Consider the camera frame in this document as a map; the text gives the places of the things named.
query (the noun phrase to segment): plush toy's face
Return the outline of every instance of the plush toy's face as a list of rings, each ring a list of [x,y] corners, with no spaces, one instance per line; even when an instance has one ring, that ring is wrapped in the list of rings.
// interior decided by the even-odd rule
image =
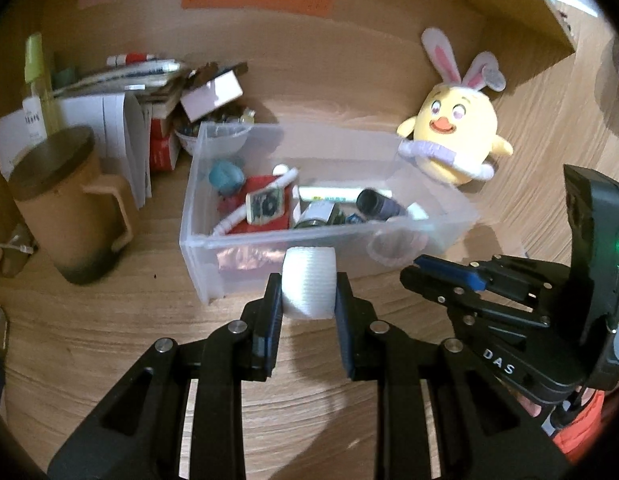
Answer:
[[[416,117],[414,140],[431,140],[482,163],[496,137],[496,112],[478,91],[437,85]]]

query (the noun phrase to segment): silver bolt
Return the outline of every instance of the silver bolt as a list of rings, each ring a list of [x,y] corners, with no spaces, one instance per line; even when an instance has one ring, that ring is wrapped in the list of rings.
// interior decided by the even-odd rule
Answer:
[[[248,324],[242,319],[235,319],[234,321],[230,321],[228,329],[233,334],[242,334],[248,329]]]
[[[154,343],[154,348],[161,354],[169,352],[174,346],[174,342],[169,337],[162,337]]]
[[[445,346],[445,348],[453,354],[458,354],[458,352],[463,349],[463,343],[455,338],[446,339],[443,346]]]
[[[389,332],[389,325],[380,319],[372,321],[369,324],[369,329],[375,334],[386,334]]]

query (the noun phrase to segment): pink inner ear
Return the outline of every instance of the pink inner ear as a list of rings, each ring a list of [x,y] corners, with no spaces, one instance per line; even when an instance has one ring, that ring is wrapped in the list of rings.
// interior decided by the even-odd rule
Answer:
[[[470,79],[467,82],[467,86],[469,86],[470,88],[476,88],[478,86],[483,88],[483,86],[485,86],[485,81],[483,81],[482,70],[483,70],[483,67],[480,68],[480,70],[478,71],[477,75],[475,75],[472,79]]]
[[[453,83],[460,83],[461,76],[451,65],[449,58],[445,55],[445,51],[440,46],[437,46],[434,48],[433,52],[436,56],[436,61],[438,61],[442,69],[445,70],[445,72],[447,73],[447,78],[449,79],[449,81]]]

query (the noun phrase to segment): wooden desk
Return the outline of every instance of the wooden desk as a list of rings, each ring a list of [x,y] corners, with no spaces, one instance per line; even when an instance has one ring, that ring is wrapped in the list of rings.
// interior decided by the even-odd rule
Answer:
[[[418,36],[431,16],[465,68],[479,52],[476,31],[484,26],[461,0],[440,8],[432,7],[439,0],[339,0],[335,20],[184,12],[179,1],[126,0],[78,11],[76,0],[15,0],[0,22],[0,116],[18,107],[23,42],[40,27],[61,61],[83,69],[135,50],[248,59],[248,92],[273,114],[391,131],[436,82],[431,69],[419,72],[427,61]],[[511,83],[496,109],[500,134],[516,154],[492,182],[467,190],[488,214],[451,258],[484,259],[525,247],[533,258],[567,262],[561,164],[619,179],[611,32],[577,10],[569,16],[578,51],[560,62],[533,33],[517,36],[503,26],[482,40]],[[552,66],[530,79],[529,67],[539,62]],[[9,424],[42,466],[154,340],[203,338],[257,296],[200,305],[178,247],[188,169],[182,155],[173,174],[154,178],[138,237],[101,282],[70,285],[42,253],[14,280],[0,280],[0,303],[11,322]],[[451,335],[445,310],[404,290],[396,273],[356,280],[353,290],[412,336],[438,342]],[[243,404],[250,478],[371,478],[375,388],[346,380],[333,322],[286,321],[272,380],[245,384]]]

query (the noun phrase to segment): transparent plastic box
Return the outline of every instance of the transparent plastic box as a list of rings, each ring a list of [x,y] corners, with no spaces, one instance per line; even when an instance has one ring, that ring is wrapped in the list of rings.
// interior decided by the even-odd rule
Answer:
[[[477,221],[477,211],[455,187],[433,181],[399,156],[400,141],[387,132],[328,124],[202,124],[180,233],[201,301],[264,290],[269,274],[281,272],[290,247],[333,247],[338,270],[350,278],[404,267],[422,253],[445,252]],[[278,164],[298,168],[299,186],[391,190],[394,200],[405,207],[417,203],[427,218],[210,236],[222,217],[208,172],[220,158],[238,164],[246,176],[271,175]],[[342,206],[346,212],[355,208]]]

